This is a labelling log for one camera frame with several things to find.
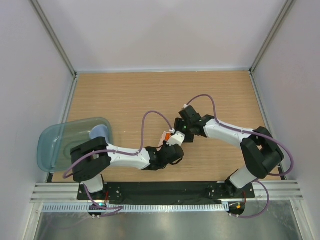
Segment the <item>orange and white towel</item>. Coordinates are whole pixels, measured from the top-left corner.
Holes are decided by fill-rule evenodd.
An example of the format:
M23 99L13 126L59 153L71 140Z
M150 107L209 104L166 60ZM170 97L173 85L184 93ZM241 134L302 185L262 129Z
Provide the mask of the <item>orange and white towel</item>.
M160 138L160 141L159 141L159 146L157 147L157 149L161 149L161 148L164 148L166 146L173 146L174 143L173 142L170 142L170 138L173 136L174 134L172 132L167 132L167 131L164 131L161 138Z

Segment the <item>blue bear towel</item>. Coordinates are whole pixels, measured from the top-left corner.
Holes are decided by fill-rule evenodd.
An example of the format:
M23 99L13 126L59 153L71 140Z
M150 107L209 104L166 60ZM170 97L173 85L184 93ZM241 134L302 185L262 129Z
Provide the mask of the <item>blue bear towel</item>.
M105 138L105 141L109 142L109 129L106 125L100 124L95 126L89 133L89 137L91 140L99 137Z

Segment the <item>translucent blue plastic bin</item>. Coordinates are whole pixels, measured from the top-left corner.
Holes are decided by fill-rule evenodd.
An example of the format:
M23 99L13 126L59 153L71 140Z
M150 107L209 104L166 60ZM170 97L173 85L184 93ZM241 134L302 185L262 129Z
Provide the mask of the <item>translucent blue plastic bin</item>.
M45 129L37 146L37 165L47 173L64 172L71 165L71 149L91 140L90 132L97 125L106 125L109 142L113 144L110 122L103 117L94 117L56 124Z

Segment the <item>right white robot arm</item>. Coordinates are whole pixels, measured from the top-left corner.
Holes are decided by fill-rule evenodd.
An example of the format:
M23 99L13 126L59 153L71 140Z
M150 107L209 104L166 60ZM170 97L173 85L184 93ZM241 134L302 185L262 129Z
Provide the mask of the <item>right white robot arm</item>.
M241 150L244 166L224 182L225 192L231 198L241 195L252 181L264 179L284 159L282 150L262 126L257 129L241 128L205 115L196 117L194 121L177 117L174 129L185 134L186 143L192 143L194 136L201 136L224 141Z

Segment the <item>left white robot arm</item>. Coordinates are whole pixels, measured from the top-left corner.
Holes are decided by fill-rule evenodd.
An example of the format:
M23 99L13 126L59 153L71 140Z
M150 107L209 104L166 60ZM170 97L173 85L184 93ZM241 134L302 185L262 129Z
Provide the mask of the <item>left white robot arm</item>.
M71 166L64 174L83 183L88 194L101 200L106 194L103 172L108 167L126 167L138 170L157 171L167 165L176 165L184 157L179 144L163 142L160 148L145 147L142 150L117 147L106 142L104 137L96 137L70 150Z

